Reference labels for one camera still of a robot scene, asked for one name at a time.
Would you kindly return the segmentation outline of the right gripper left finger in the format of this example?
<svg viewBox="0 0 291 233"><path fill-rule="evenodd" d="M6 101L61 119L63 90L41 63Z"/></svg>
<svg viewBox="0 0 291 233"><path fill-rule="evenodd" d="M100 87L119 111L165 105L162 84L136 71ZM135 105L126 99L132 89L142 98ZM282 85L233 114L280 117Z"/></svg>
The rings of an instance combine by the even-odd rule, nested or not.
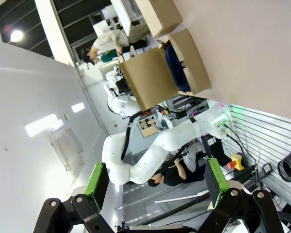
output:
<svg viewBox="0 0 291 233"><path fill-rule="evenodd" d="M106 164L95 164L83 193L64 202L58 198L44 201L33 231L69 233L75 225L83 225L89 233L112 233L112 227L100 215L109 181Z"/></svg>

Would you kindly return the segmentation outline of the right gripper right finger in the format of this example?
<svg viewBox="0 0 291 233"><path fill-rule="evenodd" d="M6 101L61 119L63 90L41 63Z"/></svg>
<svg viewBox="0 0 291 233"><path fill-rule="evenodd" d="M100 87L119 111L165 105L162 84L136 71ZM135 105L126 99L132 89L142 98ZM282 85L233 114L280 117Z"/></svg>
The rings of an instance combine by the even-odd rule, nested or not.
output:
<svg viewBox="0 0 291 233"><path fill-rule="evenodd" d="M284 232L268 191L261 189L248 194L241 187L230 186L215 158L207 159L204 179L213 210L198 229L199 233L222 233L235 220L242 220L249 233Z"/></svg>

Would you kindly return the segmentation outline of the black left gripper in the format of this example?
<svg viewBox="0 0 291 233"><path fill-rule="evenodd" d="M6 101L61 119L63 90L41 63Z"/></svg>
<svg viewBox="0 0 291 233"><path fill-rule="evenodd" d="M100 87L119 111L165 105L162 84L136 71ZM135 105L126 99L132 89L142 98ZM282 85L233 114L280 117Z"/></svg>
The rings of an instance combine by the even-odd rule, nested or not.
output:
<svg viewBox="0 0 291 233"><path fill-rule="evenodd" d="M125 78L121 78L120 80L118 80L115 83L117 89L118 89L118 93L119 94L129 94L131 93L131 89L126 81Z"/></svg>

